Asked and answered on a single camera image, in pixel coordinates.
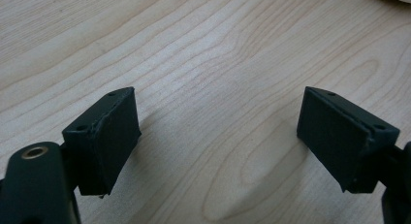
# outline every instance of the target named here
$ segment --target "mounting hole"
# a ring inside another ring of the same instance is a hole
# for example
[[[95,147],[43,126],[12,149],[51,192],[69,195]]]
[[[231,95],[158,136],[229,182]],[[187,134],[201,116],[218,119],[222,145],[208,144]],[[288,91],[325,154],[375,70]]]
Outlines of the mounting hole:
[[[86,125],[81,125],[81,126],[78,126],[77,128],[76,128],[76,130],[77,131],[83,131],[83,130],[86,130],[88,128],[88,126],[86,126]]]
[[[29,148],[26,151],[24,151],[23,154],[21,155],[21,158],[23,159],[38,158],[44,155],[45,153],[47,153],[47,151],[48,151],[48,148],[45,146],[35,146],[35,147]]]
[[[24,219],[20,224],[42,224],[43,220],[38,217],[28,217]]]
[[[377,124],[375,124],[374,127],[375,127],[376,129],[380,129],[380,130],[385,130],[385,129],[386,129],[386,127],[383,126],[383,125],[377,125]]]

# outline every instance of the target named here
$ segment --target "metal screw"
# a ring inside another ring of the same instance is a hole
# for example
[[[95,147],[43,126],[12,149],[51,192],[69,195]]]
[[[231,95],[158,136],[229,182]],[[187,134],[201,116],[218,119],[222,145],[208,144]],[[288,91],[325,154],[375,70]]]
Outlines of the metal screw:
[[[35,146],[32,148],[27,149],[21,154],[21,158],[23,159],[34,159],[38,158],[45,153],[48,152],[48,148],[46,146]]]

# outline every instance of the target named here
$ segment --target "light wood surface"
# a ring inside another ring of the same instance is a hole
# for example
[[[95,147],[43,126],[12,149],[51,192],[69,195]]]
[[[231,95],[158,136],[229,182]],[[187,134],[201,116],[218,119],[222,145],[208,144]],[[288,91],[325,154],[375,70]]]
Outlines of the light wood surface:
[[[394,0],[0,0],[0,177],[134,86],[142,138],[83,223],[382,223],[297,139],[305,86],[411,140],[411,5]]]

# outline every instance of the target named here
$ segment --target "black mount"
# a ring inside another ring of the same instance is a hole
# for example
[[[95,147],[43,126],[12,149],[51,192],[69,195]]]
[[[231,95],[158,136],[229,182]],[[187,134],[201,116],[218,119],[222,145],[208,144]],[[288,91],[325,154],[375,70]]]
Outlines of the black mount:
[[[395,146],[397,128],[333,92],[306,87],[297,134],[343,191],[372,193],[381,181],[385,223],[411,223],[411,143]]]
[[[63,130],[63,145],[31,144],[10,158],[0,222],[80,223],[74,189],[110,194],[141,134],[134,88],[103,96]]]

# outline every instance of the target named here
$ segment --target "wood grain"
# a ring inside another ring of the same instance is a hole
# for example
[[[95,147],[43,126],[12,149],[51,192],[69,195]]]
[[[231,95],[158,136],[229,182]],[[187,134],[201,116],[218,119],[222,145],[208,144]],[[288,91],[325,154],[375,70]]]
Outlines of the wood grain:
[[[297,139],[305,86],[411,139],[411,6],[394,0],[0,0],[0,176],[134,86],[138,148],[83,223],[383,223]]]

